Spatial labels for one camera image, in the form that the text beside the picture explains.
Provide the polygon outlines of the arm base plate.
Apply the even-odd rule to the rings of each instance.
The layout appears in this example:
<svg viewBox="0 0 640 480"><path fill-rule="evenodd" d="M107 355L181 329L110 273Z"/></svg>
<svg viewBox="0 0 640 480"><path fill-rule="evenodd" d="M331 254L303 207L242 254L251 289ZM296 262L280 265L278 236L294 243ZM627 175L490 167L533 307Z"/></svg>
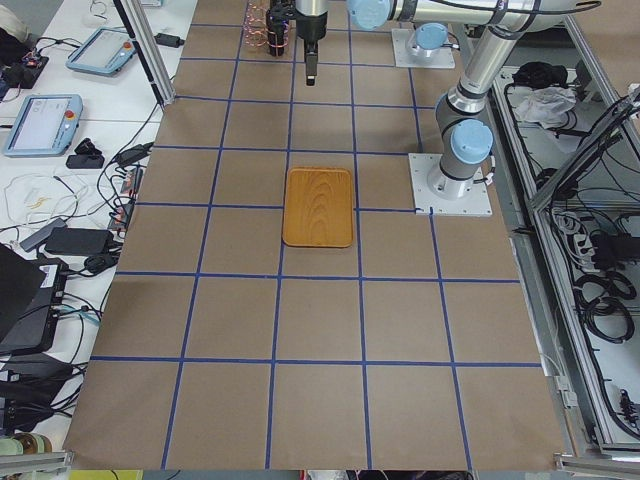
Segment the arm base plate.
<svg viewBox="0 0 640 480"><path fill-rule="evenodd" d="M449 30L440 23L423 23L413 29L393 29L395 66L401 68L453 69L454 45Z"/></svg>
<svg viewBox="0 0 640 480"><path fill-rule="evenodd" d="M410 153L409 172L417 215L490 217L492 208L482 169L452 180L440 168L441 154Z"/></svg>

